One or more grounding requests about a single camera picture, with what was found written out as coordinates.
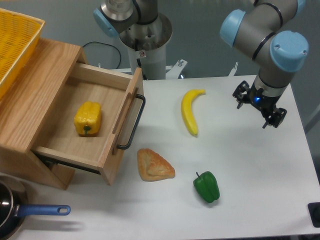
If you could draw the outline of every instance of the blue pot handle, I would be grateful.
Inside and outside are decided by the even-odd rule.
[[[28,215],[52,215],[66,216],[71,212],[68,205],[37,205],[27,204],[20,205],[15,213],[15,216],[22,218]]]

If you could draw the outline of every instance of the saucepan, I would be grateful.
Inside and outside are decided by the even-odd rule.
[[[26,216],[66,216],[71,212],[68,205],[28,204],[23,185],[15,179],[0,178],[0,239],[8,239],[21,226]]]

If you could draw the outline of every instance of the pepper stem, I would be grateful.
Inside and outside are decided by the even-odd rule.
[[[83,127],[83,130],[84,130],[84,135],[87,135],[88,131],[91,130],[91,127],[86,125],[86,126]]]

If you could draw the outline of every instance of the yellow banana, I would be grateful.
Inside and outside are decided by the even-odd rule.
[[[184,124],[188,131],[195,137],[198,135],[198,127],[195,117],[192,113],[192,102],[196,97],[205,93],[206,90],[204,89],[192,89],[184,95],[181,101],[181,113]]]

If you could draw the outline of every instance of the black cable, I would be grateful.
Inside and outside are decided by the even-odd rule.
[[[120,60],[119,60],[118,66],[116,66],[115,69],[118,69],[118,68],[119,68],[119,66],[120,66],[120,64],[121,64],[121,52],[120,52],[120,50],[119,50],[117,47],[115,47],[115,46],[113,46],[113,45],[111,45],[111,44],[104,43],[104,42],[99,42],[99,41],[90,41],[90,42],[87,42],[87,43],[86,43],[85,45],[83,45],[82,47],[85,48],[85,47],[86,47],[87,45],[89,45],[89,44],[102,44],[102,45],[109,46],[109,47],[112,47],[112,48],[114,48],[115,50],[117,50],[118,53],[119,53]]]

